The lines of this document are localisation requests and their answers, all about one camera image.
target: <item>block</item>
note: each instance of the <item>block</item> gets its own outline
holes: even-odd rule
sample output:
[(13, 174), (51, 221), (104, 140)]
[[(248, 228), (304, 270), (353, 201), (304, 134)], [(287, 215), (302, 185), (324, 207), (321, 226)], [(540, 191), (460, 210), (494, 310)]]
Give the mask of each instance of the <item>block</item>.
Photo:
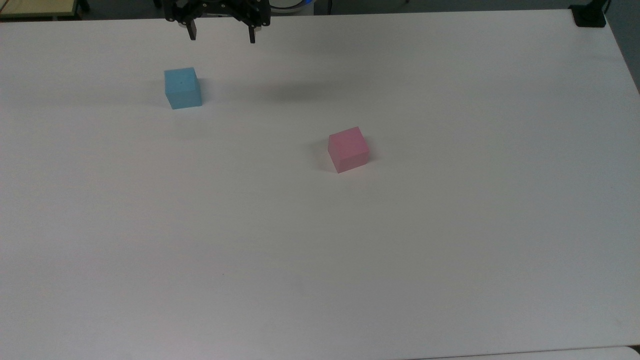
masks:
[(166, 70), (164, 72), (164, 94), (171, 109), (192, 108), (202, 105), (200, 83), (193, 67)]
[(369, 146), (357, 126), (330, 135), (328, 150), (338, 173), (365, 165), (369, 161)]

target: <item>blue cube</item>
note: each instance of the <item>blue cube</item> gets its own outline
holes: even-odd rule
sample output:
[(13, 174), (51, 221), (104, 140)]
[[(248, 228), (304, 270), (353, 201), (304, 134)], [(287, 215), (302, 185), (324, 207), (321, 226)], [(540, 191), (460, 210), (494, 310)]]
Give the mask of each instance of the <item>blue cube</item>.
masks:
[(202, 105), (200, 83), (193, 67), (164, 71), (164, 94), (171, 109)]

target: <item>robotic arm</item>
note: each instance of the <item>robotic arm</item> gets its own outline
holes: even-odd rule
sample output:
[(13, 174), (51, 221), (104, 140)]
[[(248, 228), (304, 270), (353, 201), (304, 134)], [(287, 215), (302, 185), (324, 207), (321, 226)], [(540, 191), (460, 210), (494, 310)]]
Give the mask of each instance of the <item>robotic arm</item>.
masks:
[(203, 13), (228, 15), (242, 21), (249, 27), (249, 40), (255, 43), (255, 32), (261, 26), (271, 24), (269, 0), (187, 0), (178, 7), (178, 0), (162, 0), (164, 17), (167, 21), (177, 21), (187, 28), (189, 37), (196, 40), (196, 26), (193, 22)]

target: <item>table surface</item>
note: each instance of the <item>table surface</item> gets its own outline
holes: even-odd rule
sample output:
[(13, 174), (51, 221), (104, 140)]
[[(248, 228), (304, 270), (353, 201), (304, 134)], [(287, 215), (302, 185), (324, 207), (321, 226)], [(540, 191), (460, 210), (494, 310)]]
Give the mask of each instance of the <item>table surface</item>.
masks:
[(1, 17), (71, 16), (77, 0), (8, 0)]
[[(640, 96), (609, 27), (196, 22), (0, 24), (3, 359), (640, 343)], [(171, 110), (192, 66), (204, 105)], [(372, 159), (336, 174), (353, 126)]]
[(524, 352), (518, 354), (462, 356), (456, 360), (640, 360), (628, 347), (586, 348), (564, 351)]

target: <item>floor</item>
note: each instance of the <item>floor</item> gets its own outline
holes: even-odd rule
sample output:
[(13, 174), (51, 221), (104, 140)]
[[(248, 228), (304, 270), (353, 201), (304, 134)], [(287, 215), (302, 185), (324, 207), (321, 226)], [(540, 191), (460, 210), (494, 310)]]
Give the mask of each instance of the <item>floor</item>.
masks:
[[(327, 1), (317, 0), (315, 15), (327, 14)], [(332, 15), (401, 12), (458, 12), (490, 10), (566, 9), (587, 0), (333, 0)], [(89, 0), (84, 20), (162, 18), (152, 0)], [(640, 90), (640, 1), (612, 0), (607, 20)]]

